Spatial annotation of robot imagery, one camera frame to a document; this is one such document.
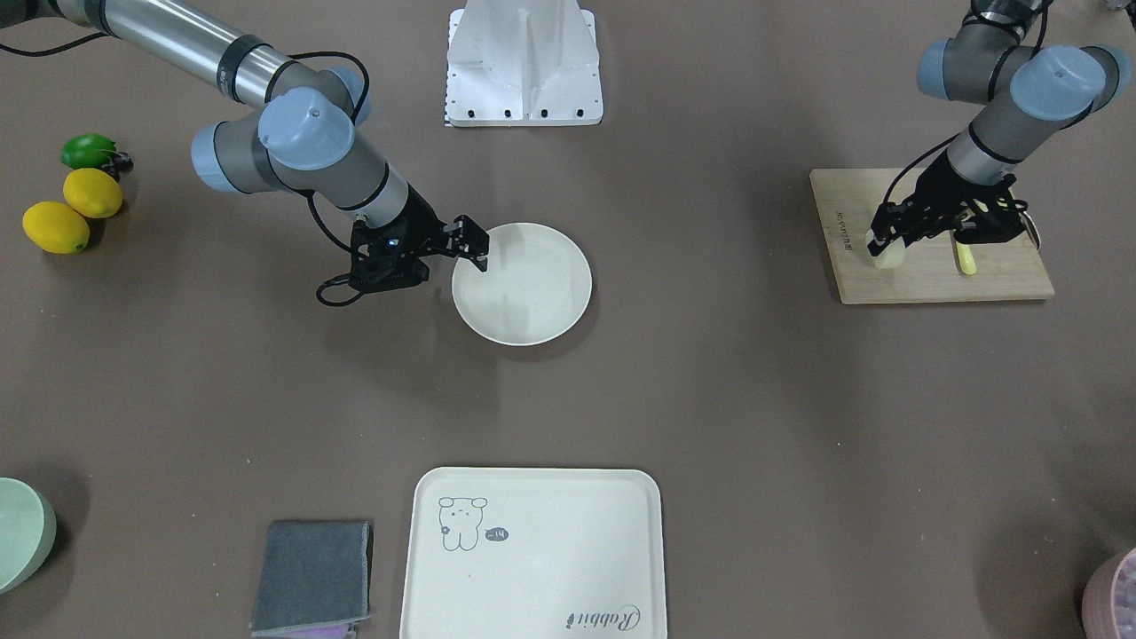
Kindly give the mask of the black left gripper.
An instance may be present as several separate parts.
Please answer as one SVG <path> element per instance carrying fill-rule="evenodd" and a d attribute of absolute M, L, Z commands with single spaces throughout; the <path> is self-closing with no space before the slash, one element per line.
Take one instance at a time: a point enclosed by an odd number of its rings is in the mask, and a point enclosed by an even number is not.
<path fill-rule="evenodd" d="M 1006 243 L 1028 227 L 1028 204 L 1011 194 L 1014 181 L 1014 174 L 1006 173 L 995 185 L 974 185 L 939 156 L 917 179 L 905 204 L 877 207 L 870 229 L 880 244 L 902 238 L 908 247 L 944 232 L 962 244 Z"/>

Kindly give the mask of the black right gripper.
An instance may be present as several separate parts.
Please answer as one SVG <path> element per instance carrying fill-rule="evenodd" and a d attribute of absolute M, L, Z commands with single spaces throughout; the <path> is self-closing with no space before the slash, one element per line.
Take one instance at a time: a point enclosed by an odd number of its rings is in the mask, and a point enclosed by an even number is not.
<path fill-rule="evenodd" d="M 360 294 L 418 287 L 431 274 L 421 258 L 438 252 L 467 259 L 481 272 L 488 271 L 487 231 L 466 215 L 450 224 L 438 221 L 431 205 L 414 189 L 392 222 L 370 227 L 364 219 L 356 221 L 350 247 L 348 284 Z"/>

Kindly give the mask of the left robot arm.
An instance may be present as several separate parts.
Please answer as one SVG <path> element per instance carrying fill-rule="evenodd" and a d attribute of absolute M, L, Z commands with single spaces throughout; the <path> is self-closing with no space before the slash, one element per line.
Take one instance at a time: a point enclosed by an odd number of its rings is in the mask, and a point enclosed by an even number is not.
<path fill-rule="evenodd" d="M 935 146 L 913 193 L 885 197 L 864 235 L 872 265 L 896 268 L 907 248 L 949 233 L 960 244 L 1035 236 L 1028 205 L 1014 198 L 1014 166 L 1059 130 L 1124 94 L 1133 63 L 1116 47 L 1025 43 L 1046 1 L 974 1 L 955 36 L 922 53 L 926 96 L 982 106 L 961 133 Z"/>

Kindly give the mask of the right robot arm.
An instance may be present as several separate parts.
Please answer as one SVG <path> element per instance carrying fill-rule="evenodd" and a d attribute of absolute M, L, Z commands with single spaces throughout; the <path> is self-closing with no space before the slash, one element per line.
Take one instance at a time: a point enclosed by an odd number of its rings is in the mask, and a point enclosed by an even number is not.
<path fill-rule="evenodd" d="M 351 265 L 323 288 L 356 296 L 418 287 L 431 255 L 488 268 L 490 238 L 467 216 L 438 219 L 414 186 L 366 141 L 370 82 L 365 66 L 316 70 L 304 53 L 283 53 L 181 1 L 5 1 L 3 26 L 62 18 L 137 45 L 214 84 L 251 108 L 242 121 L 199 130 L 191 159 L 220 193 L 296 193 L 325 198 L 352 221 L 341 244 Z"/>

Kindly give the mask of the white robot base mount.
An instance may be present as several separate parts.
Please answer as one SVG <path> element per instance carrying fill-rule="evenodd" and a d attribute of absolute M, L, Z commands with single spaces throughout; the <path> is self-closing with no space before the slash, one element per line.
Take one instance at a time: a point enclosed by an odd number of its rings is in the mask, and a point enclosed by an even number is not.
<path fill-rule="evenodd" d="M 468 1 L 446 25 L 446 125 L 604 119 L 596 16 L 576 1 Z"/>

